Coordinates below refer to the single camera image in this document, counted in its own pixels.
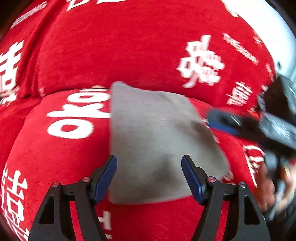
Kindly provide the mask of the person's right hand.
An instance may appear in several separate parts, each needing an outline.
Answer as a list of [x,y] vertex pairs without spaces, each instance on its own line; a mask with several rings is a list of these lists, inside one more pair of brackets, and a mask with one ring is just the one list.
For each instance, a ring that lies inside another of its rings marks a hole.
[[[281,178],[285,182],[285,193],[277,206],[276,214],[284,211],[295,197],[295,163],[281,170]],[[275,204],[275,187],[268,177],[268,169],[264,163],[259,167],[256,183],[254,196],[260,210],[265,212]]]

